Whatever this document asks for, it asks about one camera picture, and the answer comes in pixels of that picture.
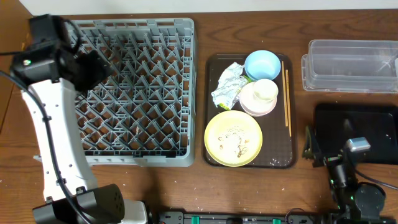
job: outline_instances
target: small blue bowl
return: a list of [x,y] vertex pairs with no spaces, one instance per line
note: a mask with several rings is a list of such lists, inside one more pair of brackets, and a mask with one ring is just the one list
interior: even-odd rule
[[279,75],[280,60],[268,50],[258,50],[251,53],[244,62],[246,74],[254,81],[260,79],[273,80]]

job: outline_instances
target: brown tray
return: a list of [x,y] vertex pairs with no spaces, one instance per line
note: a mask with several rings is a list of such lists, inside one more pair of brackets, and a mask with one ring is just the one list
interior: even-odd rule
[[[286,55],[276,54],[281,61],[284,62],[285,70],[289,70],[289,96],[292,137],[289,137],[289,128],[285,126],[285,108],[284,95],[282,94],[282,70],[274,79],[278,86],[279,94],[277,97],[276,107],[267,115],[254,118],[262,130],[262,147],[258,156],[242,168],[276,168],[288,169],[295,164],[296,161],[296,138],[295,138],[295,116],[294,116],[294,89],[293,89],[293,73],[292,64]],[[217,108],[212,100],[211,92],[217,88],[218,79],[223,71],[233,62],[240,65],[244,64],[247,54],[216,54],[212,56],[206,63],[206,98],[205,106],[205,127],[218,113],[225,111],[223,108]],[[243,111],[239,102],[237,102],[232,110]],[[207,152],[203,145],[203,158],[212,166],[225,167],[216,162]]]

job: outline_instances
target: gray plastic dish rack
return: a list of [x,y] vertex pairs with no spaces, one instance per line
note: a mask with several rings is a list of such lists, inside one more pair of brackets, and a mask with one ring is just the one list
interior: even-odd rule
[[[114,73],[76,99],[90,165],[190,166],[195,159],[195,32],[191,19],[73,21],[80,52]],[[68,25],[72,45],[78,36]]]

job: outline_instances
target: white cup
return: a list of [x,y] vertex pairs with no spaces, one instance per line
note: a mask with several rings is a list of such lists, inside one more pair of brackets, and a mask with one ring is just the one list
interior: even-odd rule
[[258,80],[253,85],[253,97],[258,103],[271,103],[278,96],[278,86],[268,79]]

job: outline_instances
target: yellow plate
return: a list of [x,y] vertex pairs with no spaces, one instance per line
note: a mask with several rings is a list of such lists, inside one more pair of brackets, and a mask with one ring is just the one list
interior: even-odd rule
[[208,123],[205,146],[210,156],[220,164],[243,166],[261,150],[261,128],[254,118],[242,111],[225,111]]

